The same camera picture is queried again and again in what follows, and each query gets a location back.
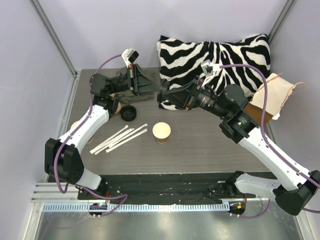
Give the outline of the brown paper coffee cup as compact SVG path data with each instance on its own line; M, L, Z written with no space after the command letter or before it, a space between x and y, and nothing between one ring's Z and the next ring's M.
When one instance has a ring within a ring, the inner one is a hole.
M152 134L158 143L164 144L169 139L171 127L165 122L158 122L153 126Z

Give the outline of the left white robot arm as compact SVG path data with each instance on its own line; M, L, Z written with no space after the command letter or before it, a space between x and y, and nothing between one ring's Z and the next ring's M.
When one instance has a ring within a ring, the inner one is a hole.
M88 111L77 124L58 139L45 143L44 171L64 181L89 189L100 200L107 192L102 177L84 167L81 152L94 133L116 112L119 100L112 94L131 91L136 95L154 93L161 89L138 64L130 64L126 73L107 77L95 73L89 80L92 101Z

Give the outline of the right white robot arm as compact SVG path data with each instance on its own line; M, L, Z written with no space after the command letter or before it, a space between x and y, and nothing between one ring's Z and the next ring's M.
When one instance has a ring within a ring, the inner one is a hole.
M218 116L223 134L250 151L275 176L275 179L252 176L236 171L226 180L226 193L233 198L252 194L268 198L286 213L297 216L317 192L320 172L309 171L286 155L261 132L261 127L245 111L248 103L239 85L228 85L220 95L201 86L202 79L170 89L163 79L157 100L169 101L181 110L199 107Z

